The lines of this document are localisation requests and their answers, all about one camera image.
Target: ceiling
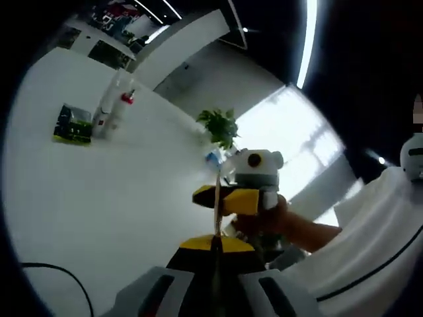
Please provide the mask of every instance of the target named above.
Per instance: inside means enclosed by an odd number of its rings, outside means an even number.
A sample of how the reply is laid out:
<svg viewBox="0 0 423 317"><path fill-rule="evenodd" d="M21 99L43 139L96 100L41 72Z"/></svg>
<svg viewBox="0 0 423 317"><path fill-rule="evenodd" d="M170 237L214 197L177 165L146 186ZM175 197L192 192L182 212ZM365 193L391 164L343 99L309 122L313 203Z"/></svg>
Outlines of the ceiling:
<svg viewBox="0 0 423 317"><path fill-rule="evenodd" d="M163 0L142 0L165 24L178 20ZM182 16L221 8L228 0L168 0ZM307 26L307 0L232 0L253 58L284 83L296 83ZM317 0L315 42L303 92L346 145L356 176L367 182L384 169L368 150L399 164L412 135L414 98L423 92L421 1ZM237 30L230 18L233 42Z"/></svg>

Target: human hand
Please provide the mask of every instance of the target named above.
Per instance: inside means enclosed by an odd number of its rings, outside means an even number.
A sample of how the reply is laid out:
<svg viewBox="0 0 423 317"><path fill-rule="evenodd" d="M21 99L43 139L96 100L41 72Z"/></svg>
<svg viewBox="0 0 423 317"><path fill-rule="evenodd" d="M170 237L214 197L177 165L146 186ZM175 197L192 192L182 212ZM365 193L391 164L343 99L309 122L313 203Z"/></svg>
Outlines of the human hand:
<svg viewBox="0 0 423 317"><path fill-rule="evenodd" d="M250 236L264 233L281 233L283 231L284 219L288 212L288 204L282 195L278 195L278 204L275 208L269 210L261 210L257 215L246 216L237 215L231 224L236 231Z"/></svg>

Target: black cable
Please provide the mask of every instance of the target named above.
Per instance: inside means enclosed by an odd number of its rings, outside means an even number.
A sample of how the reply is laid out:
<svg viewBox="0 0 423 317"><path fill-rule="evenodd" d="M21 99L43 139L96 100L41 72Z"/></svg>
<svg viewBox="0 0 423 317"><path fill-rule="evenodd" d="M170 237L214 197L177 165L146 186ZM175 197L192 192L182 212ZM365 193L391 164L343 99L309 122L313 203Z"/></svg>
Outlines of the black cable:
<svg viewBox="0 0 423 317"><path fill-rule="evenodd" d="M418 235L422 232L423 230L423 225L417 230L417 232L414 234L414 236L412 236L412 238L389 260L387 260L384 264L382 264L381 266L375 268L373 271L367 273L366 275L362 276L359 279L356 279L354 282L351 282L350 284L341 287L340 289L337 289L333 292L330 292L326 295L317 297L316 300L317 302L323 302L325 300L331 299L335 296L338 296L342 293L345 293L346 291L352 289L353 287L359 285L360 283L364 282L366 279L369 279L370 277L372 277L373 275L375 275L377 272L381 271L382 269L384 269L385 267L387 267L389 264L391 264L397 257L399 257L413 242L414 240L417 239Z"/></svg>
<svg viewBox="0 0 423 317"><path fill-rule="evenodd" d="M72 278L74 280L76 280L76 282L78 283L78 285L81 287L82 291L84 292L85 298L87 299L88 302L88 306L90 307L90 316L94 317L94 310L93 310L93 306L91 304L91 300L90 297L88 296L87 291L85 290L84 286L82 285L82 283L77 279L76 276L74 276L74 274L72 274L71 272L69 272L68 270L60 267L60 266L56 266L56 265L52 265L52 264L47 264L47 263L36 263L36 262L24 262L21 263L22 267L47 267L49 269L58 269L59 271L65 272L67 274L69 274L70 276L72 276Z"/></svg>

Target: wire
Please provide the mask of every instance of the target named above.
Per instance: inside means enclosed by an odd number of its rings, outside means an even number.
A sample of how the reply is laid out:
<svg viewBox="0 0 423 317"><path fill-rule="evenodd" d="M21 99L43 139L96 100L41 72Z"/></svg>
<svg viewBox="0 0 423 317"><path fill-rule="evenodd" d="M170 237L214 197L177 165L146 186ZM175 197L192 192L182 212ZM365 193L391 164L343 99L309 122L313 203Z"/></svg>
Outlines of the wire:
<svg viewBox="0 0 423 317"><path fill-rule="evenodd" d="M76 282L78 283L78 285L81 287L82 291L84 292L85 298L87 299L88 302L88 306L90 308L90 316L94 317L94 310L93 310L93 306L91 304L91 300L90 297L88 296L87 291L85 290L84 286L82 285L82 283L77 279L76 276L74 276L74 274L72 274L71 272L69 272L68 270L60 267L60 266L56 266L56 265L52 265L52 264L47 264L47 263L36 263L36 262L24 262L21 263L22 267L46 267L49 269L57 269L59 271L65 272L67 274L69 274L70 276L72 276L72 278L74 280L76 280Z"/></svg>
<svg viewBox="0 0 423 317"><path fill-rule="evenodd" d="M411 239L392 258L387 260L384 264L375 268L373 271L367 273L366 275L362 276L361 278L356 279L354 282L351 282L350 284L348 284L344 287L341 287L340 289L337 289L337 290L330 292L326 295L317 297L316 298L317 302L323 302L325 300L328 300L328 299L331 299L335 296L338 296L342 293L345 293L346 291L352 289L353 287L359 285L360 283L363 283L366 279L369 279L370 277L372 277L373 275L375 275L376 273L378 273L379 271L381 271L382 269L387 267L389 264L394 262L394 260L397 259L414 242L414 240L417 239L418 235L422 232L422 230L423 230L423 225L417 230L417 232L414 234L414 236L412 236Z"/></svg>

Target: green plant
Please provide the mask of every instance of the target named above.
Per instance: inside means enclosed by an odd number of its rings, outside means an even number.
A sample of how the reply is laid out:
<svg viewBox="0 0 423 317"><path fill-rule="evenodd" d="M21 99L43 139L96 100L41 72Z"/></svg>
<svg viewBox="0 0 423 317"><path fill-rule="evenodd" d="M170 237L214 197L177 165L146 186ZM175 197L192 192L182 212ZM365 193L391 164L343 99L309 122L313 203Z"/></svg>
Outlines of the green plant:
<svg viewBox="0 0 423 317"><path fill-rule="evenodd" d="M233 117L233 110L226 111L224 114L220 109L203 110L198 115L197 122L202 122L211 133L210 141L219 143L219 146L225 150L233 146L233 138L238 136L238 126Z"/></svg>

